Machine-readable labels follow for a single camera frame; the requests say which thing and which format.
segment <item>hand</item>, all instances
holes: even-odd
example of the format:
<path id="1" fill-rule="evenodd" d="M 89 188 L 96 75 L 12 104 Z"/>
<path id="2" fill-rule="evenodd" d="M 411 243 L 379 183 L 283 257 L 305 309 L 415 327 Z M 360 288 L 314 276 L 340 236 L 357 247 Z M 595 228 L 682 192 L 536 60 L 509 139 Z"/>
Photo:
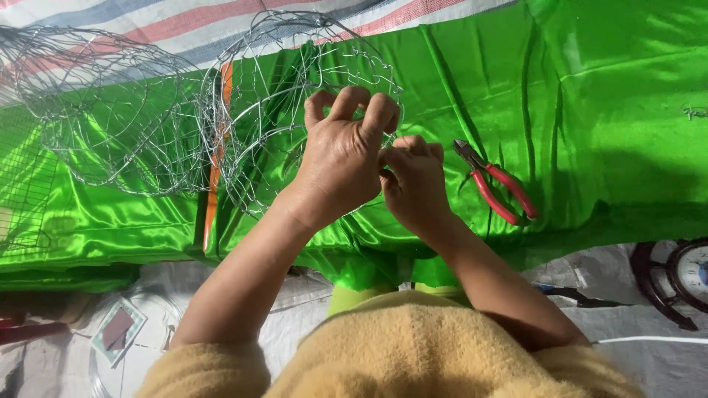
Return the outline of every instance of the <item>hand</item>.
<path id="1" fill-rule="evenodd" d="M 383 94 L 359 86 L 338 95 L 317 91 L 304 104 L 307 144 L 294 181 L 276 202 L 297 220 L 322 229 L 381 192 L 377 154 L 383 132 L 398 126 L 400 109 Z M 331 107 L 324 117 L 324 107 Z M 364 118 L 352 120 L 357 108 Z"/>
<path id="2" fill-rule="evenodd" d="M 392 148 L 382 149 L 379 164 L 386 206 L 410 232 L 435 248 L 436 240 L 459 221 L 445 192 L 443 146 L 427 144 L 420 135 L 396 138 Z"/>

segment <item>orange strip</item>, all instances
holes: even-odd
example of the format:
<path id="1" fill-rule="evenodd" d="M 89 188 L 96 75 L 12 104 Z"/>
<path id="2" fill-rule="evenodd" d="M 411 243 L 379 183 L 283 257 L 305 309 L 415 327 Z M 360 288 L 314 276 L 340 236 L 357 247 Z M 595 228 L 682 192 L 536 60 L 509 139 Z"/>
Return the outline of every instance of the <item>orange strip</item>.
<path id="1" fill-rule="evenodd" d="M 231 91 L 233 89 L 233 75 L 234 75 L 234 65 L 229 63 L 228 65 L 222 66 L 222 98 L 224 99 L 224 105 L 228 108 L 231 105 Z M 227 115 L 222 115 L 222 121 L 219 123 L 217 134 L 223 134 L 224 138 L 229 136 L 229 133 L 225 132 Z M 212 231 L 212 224 L 214 223 L 214 217 L 217 212 L 217 186 L 219 185 L 219 177 L 221 176 L 221 170 L 215 167 L 214 164 L 218 164 L 217 160 L 221 160 L 224 157 L 224 148 L 221 146 L 221 140 L 218 139 L 219 136 L 214 138 L 214 143 L 217 145 L 214 155 L 212 156 L 212 167 L 209 173 L 209 197 L 207 199 L 207 219 L 204 224 L 204 244 L 202 250 L 206 253 L 207 244 L 209 242 L 209 234 Z"/>

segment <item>sweater sleeve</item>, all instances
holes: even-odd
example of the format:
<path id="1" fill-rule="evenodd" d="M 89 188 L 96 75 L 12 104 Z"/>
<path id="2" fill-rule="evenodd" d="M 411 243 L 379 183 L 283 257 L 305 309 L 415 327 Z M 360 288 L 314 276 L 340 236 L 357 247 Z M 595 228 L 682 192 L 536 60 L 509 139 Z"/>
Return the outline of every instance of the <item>sweater sleeve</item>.
<path id="1" fill-rule="evenodd" d="M 138 398 L 262 396 L 270 384 L 257 343 L 192 344 L 170 350 L 147 372 Z"/>
<path id="2" fill-rule="evenodd" d="M 636 384 L 591 347 L 548 348 L 533 356 L 556 380 L 582 387 L 595 398 L 644 398 Z"/>

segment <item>red-handled pliers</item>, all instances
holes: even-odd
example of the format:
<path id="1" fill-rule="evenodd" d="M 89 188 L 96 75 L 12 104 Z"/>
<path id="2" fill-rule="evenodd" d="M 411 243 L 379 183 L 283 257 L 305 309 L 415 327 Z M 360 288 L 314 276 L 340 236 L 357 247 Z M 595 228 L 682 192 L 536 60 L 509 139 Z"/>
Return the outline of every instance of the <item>red-handled pliers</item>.
<path id="1" fill-rule="evenodd" d="M 482 197 L 489 204 L 489 207 L 496 212 L 496 214 L 500 215 L 509 224 L 519 224 L 519 217 L 509 211 L 509 209 L 504 207 L 504 205 L 499 203 L 494 195 L 492 195 L 489 187 L 486 185 L 486 181 L 482 175 L 482 170 L 486 170 L 492 178 L 502 183 L 506 189 L 514 195 L 516 200 L 518 200 L 521 204 L 521 208 L 526 212 L 527 217 L 536 218 L 536 208 L 531 204 L 531 200 L 516 180 L 499 170 L 492 163 L 482 159 L 482 157 L 479 156 L 479 154 L 472 149 L 472 146 L 470 146 L 466 141 L 455 140 L 452 146 L 455 147 L 457 154 L 460 155 L 470 167 L 472 167 L 472 172 L 470 172 L 469 175 L 474 178 L 474 182 L 477 184 L 477 188 L 479 188 L 479 192 L 482 194 Z"/>

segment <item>clock face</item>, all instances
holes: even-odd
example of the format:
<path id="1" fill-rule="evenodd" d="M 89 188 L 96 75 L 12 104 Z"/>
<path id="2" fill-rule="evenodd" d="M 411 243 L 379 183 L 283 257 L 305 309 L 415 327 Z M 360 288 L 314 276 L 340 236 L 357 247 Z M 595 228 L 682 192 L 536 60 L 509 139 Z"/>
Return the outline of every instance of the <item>clock face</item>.
<path id="1" fill-rule="evenodd" d="M 688 251 L 678 260 L 678 282 L 698 300 L 708 304 L 708 246 Z"/>

